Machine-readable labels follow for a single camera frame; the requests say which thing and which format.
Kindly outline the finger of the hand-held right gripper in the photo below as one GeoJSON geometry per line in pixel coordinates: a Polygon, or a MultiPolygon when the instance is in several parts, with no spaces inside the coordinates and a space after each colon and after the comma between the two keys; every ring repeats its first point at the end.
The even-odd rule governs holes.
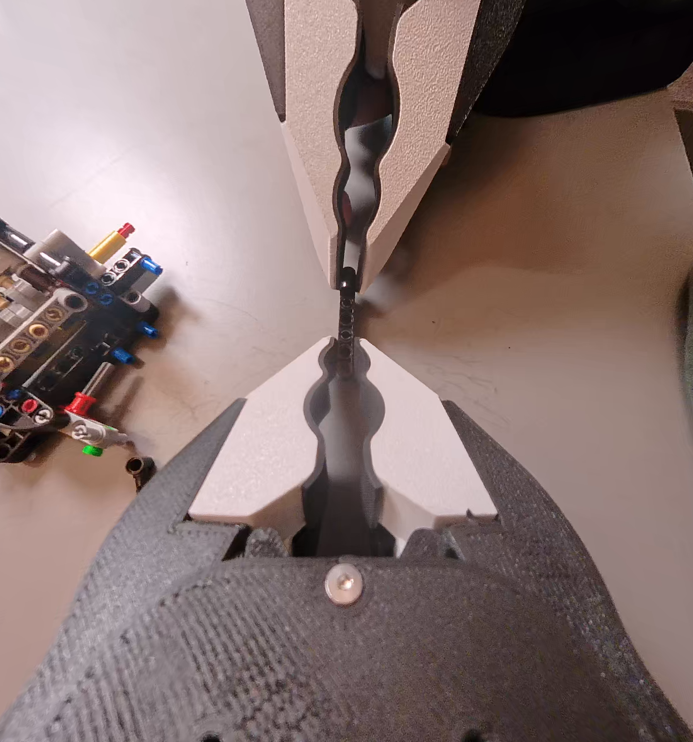
{"type": "Polygon", "coordinates": [[[478,1],[419,1],[396,18],[388,71],[397,119],[377,164],[380,195],[362,252],[362,291],[387,263],[450,149],[447,130],[479,7],[478,1]]]}
{"type": "Polygon", "coordinates": [[[347,155],[339,132],[343,88],[358,59],[359,2],[284,2],[285,119],[281,131],[318,261],[332,289],[343,261],[339,192],[347,155]]]}

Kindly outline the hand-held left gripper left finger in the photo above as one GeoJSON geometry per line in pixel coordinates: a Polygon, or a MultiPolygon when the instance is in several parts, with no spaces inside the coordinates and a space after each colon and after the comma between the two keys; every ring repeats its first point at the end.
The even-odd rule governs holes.
{"type": "Polygon", "coordinates": [[[319,439],[306,399],[323,380],[320,339],[246,397],[189,507],[195,522],[302,528],[303,488],[317,465],[319,439]]]}

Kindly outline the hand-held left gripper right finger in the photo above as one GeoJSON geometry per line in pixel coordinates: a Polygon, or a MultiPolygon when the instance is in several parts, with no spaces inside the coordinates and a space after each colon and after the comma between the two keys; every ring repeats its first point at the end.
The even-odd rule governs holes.
{"type": "Polygon", "coordinates": [[[498,510],[439,396],[370,341],[359,343],[382,403],[370,456],[383,492],[379,523],[396,554],[417,530],[495,520],[498,510]]]}

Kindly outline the dark brown lego pin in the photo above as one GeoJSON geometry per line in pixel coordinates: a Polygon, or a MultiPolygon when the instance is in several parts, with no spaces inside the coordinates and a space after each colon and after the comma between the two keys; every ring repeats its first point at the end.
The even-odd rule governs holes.
{"type": "Polygon", "coordinates": [[[151,457],[134,456],[127,460],[126,472],[134,480],[136,494],[139,493],[156,473],[155,460],[151,457]]]}

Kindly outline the black lego beam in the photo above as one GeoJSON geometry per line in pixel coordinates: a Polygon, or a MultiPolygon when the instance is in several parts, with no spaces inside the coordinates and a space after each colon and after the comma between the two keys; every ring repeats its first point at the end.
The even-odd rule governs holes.
{"type": "Polygon", "coordinates": [[[355,347],[355,296],[357,274],[351,266],[343,267],[338,283],[340,294],[337,340],[337,373],[342,378],[352,376],[355,347]]]}

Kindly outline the lego engine assembly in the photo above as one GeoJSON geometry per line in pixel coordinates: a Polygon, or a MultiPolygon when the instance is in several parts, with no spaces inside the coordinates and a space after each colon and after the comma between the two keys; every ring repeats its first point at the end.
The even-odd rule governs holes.
{"type": "Polygon", "coordinates": [[[129,436],[98,420],[98,393],[134,347],[159,333],[145,296],[163,273],[130,223],[85,251],[64,232],[32,240],[0,218],[0,464],[54,435],[101,456],[129,436]]]}

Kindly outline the black padded chair seat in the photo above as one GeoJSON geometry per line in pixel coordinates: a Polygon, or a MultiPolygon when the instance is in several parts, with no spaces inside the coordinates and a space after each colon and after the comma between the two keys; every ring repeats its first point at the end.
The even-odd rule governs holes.
{"type": "Polygon", "coordinates": [[[555,114],[636,97],[693,62],[693,1],[526,2],[473,110],[555,114]]]}

